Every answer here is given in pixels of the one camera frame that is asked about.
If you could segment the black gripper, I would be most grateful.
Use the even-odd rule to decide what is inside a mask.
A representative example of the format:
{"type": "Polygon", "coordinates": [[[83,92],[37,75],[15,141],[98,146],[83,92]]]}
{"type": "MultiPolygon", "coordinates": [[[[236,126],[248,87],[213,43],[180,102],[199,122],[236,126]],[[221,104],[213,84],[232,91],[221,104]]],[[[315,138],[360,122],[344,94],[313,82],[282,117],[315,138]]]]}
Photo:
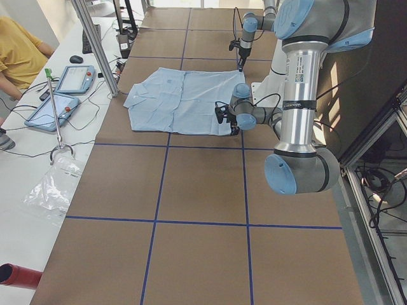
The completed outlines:
{"type": "Polygon", "coordinates": [[[238,67],[238,71],[242,72],[245,62],[246,62],[246,58],[249,57],[251,54],[251,48],[240,47],[238,54],[239,54],[240,58],[238,60],[237,67],[238,67]]]}
{"type": "Polygon", "coordinates": [[[237,120],[235,116],[227,117],[226,122],[230,124],[231,136],[236,136],[240,133],[240,128],[238,127],[237,120]]]}

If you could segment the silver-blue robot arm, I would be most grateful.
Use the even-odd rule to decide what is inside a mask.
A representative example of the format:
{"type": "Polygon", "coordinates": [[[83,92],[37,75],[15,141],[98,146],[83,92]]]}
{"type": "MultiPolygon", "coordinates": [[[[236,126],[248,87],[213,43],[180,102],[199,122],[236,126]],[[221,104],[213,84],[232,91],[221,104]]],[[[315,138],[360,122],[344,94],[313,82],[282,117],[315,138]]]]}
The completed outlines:
{"type": "Polygon", "coordinates": [[[265,160],[265,177],[279,194],[316,193],[336,184],[334,154],[312,140],[319,69],[328,53],[362,48],[373,37],[375,1],[265,1],[264,12],[244,16],[242,35],[230,42],[242,69],[256,31],[273,32],[286,56],[283,93],[273,107],[254,104],[247,84],[238,84],[230,103],[216,110],[231,134],[270,126],[278,143],[265,160]]]}
{"type": "Polygon", "coordinates": [[[245,62],[251,54],[256,31],[272,31],[277,16],[279,1],[263,1],[263,14],[246,13],[242,22],[242,35],[231,43],[231,48],[238,49],[238,70],[243,71],[245,62]]]}

